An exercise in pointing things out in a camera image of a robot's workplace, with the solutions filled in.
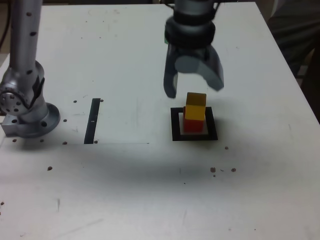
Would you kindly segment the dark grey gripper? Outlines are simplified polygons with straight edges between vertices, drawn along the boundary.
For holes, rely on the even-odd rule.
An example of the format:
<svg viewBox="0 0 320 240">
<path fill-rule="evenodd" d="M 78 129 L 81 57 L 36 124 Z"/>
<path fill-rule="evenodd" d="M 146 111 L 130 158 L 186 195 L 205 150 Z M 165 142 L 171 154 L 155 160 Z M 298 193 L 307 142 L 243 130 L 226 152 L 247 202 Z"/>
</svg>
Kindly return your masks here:
<svg viewBox="0 0 320 240">
<path fill-rule="evenodd" d="M 224 88 L 223 67 L 216 50 L 212 45 L 204 48 L 188 49 L 168 44 L 163 89 L 165 94 L 175 99 L 177 95 L 178 72 L 198 74 L 215 91 Z"/>
</svg>

